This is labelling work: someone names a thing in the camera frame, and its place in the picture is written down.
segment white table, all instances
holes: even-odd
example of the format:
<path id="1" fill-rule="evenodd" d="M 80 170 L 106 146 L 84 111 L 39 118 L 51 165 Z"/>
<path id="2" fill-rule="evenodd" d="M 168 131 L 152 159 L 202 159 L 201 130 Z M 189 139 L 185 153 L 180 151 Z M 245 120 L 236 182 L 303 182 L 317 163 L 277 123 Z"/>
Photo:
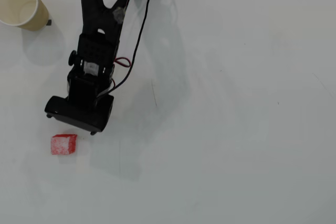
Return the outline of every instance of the white table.
<path id="1" fill-rule="evenodd" d="M 151 0 L 95 137 L 44 114 L 82 17 L 80 0 L 43 1 L 51 27 L 0 26 L 1 223 L 336 223 L 336 0 Z M 61 133 L 74 155 L 51 156 Z"/>

